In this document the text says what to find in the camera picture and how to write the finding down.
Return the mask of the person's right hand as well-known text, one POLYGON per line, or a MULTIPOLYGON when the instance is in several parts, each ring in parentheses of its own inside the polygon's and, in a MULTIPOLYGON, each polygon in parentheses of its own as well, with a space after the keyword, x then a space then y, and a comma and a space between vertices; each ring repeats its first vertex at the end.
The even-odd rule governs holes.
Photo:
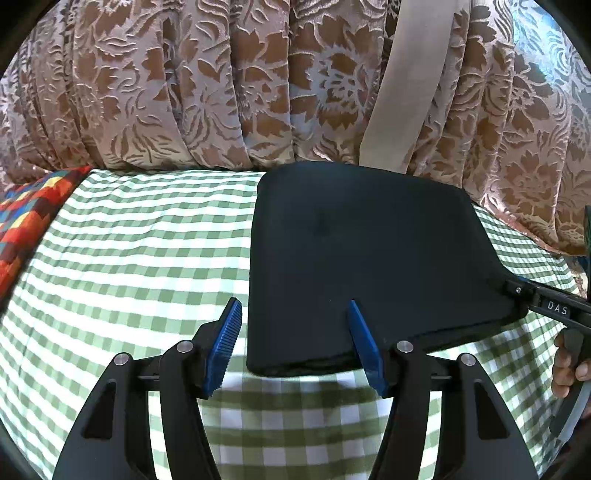
POLYGON ((575 373, 571 368, 571 353, 565 347, 563 332, 557 335, 554 345, 557 347, 557 351, 552 367, 551 390, 556 398, 564 399, 569 394, 570 387, 575 383, 575 373))

